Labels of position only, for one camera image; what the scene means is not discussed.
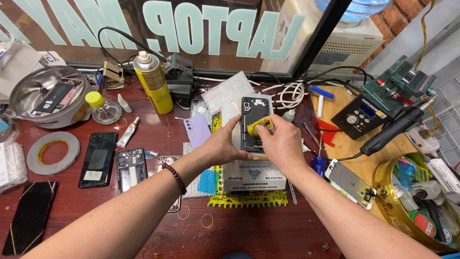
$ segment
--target metal bowl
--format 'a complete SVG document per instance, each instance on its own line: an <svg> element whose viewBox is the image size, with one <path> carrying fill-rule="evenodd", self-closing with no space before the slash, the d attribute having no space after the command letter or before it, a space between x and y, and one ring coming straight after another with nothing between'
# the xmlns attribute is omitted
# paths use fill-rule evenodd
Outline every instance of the metal bowl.
<svg viewBox="0 0 460 259"><path fill-rule="evenodd" d="M28 113L34 109L62 77L82 80L84 88L72 103L65 109L45 116L34 116ZM69 126L79 120L87 119L90 108L85 101L89 91L93 91L84 75L69 66L50 66L37 70L24 77L14 87L10 95L10 107L19 116L42 128L57 129Z"/></svg>
<svg viewBox="0 0 460 259"><path fill-rule="evenodd" d="M34 109L41 101L42 96L40 93L43 92L42 89L52 89L62 77L85 81L83 74L73 67L59 65L39 69L24 77L14 87L10 95L11 109L23 118L36 118L36 116L28 114L27 111ZM74 101L66 109L75 104L76 102Z"/></svg>

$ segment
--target red wooden desk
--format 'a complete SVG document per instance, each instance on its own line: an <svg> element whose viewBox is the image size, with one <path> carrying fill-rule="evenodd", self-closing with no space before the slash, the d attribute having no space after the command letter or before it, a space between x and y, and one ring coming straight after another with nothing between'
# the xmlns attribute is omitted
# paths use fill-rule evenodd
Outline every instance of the red wooden desk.
<svg viewBox="0 0 460 259"><path fill-rule="evenodd" d="M175 105L169 114L156 114L146 93L140 90L140 83L134 80L132 82L124 89L102 91L106 98L116 101L117 94L121 94L128 102L133 110L132 113L124 114L128 123L133 122L136 116L140 117L138 128L126 148L142 147L145 151L159 152L162 156L182 155L182 142L189 140L182 120L174 117L188 118L190 112ZM303 104L308 104L307 98L304 98ZM116 131L121 136L126 127L119 129L114 124L100 125L90 118L63 129L46 130L29 121L17 121L20 125L20 134L16 142L24 146L26 154L39 138L53 131L70 132L81 144L78 159L65 171L53 176L42 176L29 171L31 181L54 180L59 183L44 239L118 195L115 165L109 186L79 189L77 185L90 135ZM314 145L312 139L307 141L310 146ZM45 150L45 163L58 162L65 155L62 154L62 148L67 146L64 142L52 145L56 147ZM311 163L311 153L304 154L306 160ZM147 170L154 170L154 166L155 159L147 159ZM16 187L0 196L1 248L5 243L22 189L23 186ZM180 220L176 213L167 213L137 258L219 259L231 252L245 252L255 259L308 258L309 252L312 258L338 258L341 252L332 237L308 202L300 193L296 195L297 205L294 205L291 195L288 194L289 201L286 207L264 208L206 207L209 198L183 199L182 205L190 207L189 218ZM200 224L202 216L207 213L214 217L214 224L209 229L203 228ZM322 246L326 243L330 248L323 252Z"/></svg>

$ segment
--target wooden desk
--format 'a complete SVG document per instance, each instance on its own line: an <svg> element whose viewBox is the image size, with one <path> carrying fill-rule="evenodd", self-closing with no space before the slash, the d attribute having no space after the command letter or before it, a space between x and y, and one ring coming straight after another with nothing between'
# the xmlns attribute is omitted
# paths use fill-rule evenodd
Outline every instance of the wooden desk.
<svg viewBox="0 0 460 259"><path fill-rule="evenodd" d="M188 118L190 112L175 106L169 114L156 114L147 95L140 90L140 83L135 80L131 82L124 89L102 91L106 98L117 100L117 94L121 94L128 102L133 110L132 113L124 114L128 123L134 121L136 116L140 117L136 133L126 148L143 147L145 151L159 152L163 156L182 155L182 142L189 140L182 120L174 117ZM307 98L304 98L302 104L308 104ZM112 170L110 185L107 187L79 189L77 185L90 135L116 131L121 136L126 128L100 125L92 118L58 130L39 128L29 121L17 121L20 125L20 134L16 142L24 146L26 153L39 138L54 131L68 131L81 143L78 159L65 171L53 176L29 172L31 181L54 180L59 183L44 239L118 195L115 167ZM62 142L52 145L57 147L45 150L44 162L55 163L63 157L59 147L66 145ZM305 159L311 161L313 155L310 152L304 154ZM154 170L154 166L155 159L147 159L147 170ZM3 248L8 235L22 189L23 186L19 186L0 196L0 248ZM305 258L309 257L309 252L313 258L338 258L341 254L339 248L308 202L301 199L301 194L297 193L298 204L294 205L291 195L287 196L286 207L239 209L205 207L209 198L184 199L182 204L190 207L190 217L179 220L175 213L168 213L137 258L218 259L237 251L245 252L256 259ZM212 214L215 220L209 229L203 228L200 224L202 216L207 213ZM322 246L326 243L330 248L323 252Z"/></svg>
<svg viewBox="0 0 460 259"><path fill-rule="evenodd" d="M353 95L349 95L346 92L346 89L343 87L336 87L336 86L320 86L319 88L324 89L330 93L335 95L334 102L324 101L323 109L322 109L322 117L321 120L334 125L331 122L332 117L335 114L340 112L353 98ZM313 105L315 111L318 105L318 97L313 96ZM347 134L344 132L337 132L333 143L335 147L331 147L327 144L326 145L326 152L328 153L329 158L346 158L354 156L359 152L359 148L372 136L377 134L380 131L378 129L374 129L371 132L367 133L366 135L360 137L357 140L352 140ZM412 142L406 137L405 134L398 135L394 140L388 143L382 150L379 152L367 157L362 155L356 159L342 161L348 169L355 172L359 177L361 177L364 181L372 185L372 175L374 173L375 168L383 161L387 159L394 158L398 155L410 152L417 152L417 149L414 147ZM378 209L376 204L373 204L371 208L371 213L375 216L381 218L382 220L386 221L380 210Z"/></svg>

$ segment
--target forearm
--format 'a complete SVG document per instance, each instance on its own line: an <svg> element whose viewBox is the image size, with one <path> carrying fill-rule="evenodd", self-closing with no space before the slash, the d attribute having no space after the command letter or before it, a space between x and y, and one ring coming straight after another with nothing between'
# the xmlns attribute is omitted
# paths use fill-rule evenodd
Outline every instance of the forearm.
<svg viewBox="0 0 460 259"><path fill-rule="evenodd" d="M210 165L196 149L172 164L185 185ZM24 258L134 258L181 188L164 169L68 225Z"/></svg>
<svg viewBox="0 0 460 259"><path fill-rule="evenodd" d="M367 258L369 253L362 252L364 244L372 247L371 254L377 258L439 258L409 236L353 203L310 167L303 166L283 174L306 197L347 258Z"/></svg>

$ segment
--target knob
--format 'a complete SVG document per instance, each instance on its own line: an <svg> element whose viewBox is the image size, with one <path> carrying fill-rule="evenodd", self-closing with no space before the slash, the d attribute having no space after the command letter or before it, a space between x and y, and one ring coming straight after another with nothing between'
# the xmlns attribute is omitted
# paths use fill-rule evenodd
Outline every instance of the knob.
<svg viewBox="0 0 460 259"><path fill-rule="evenodd" d="M350 115L347 117L346 121L350 124L355 124L358 121L358 118L354 115Z"/></svg>

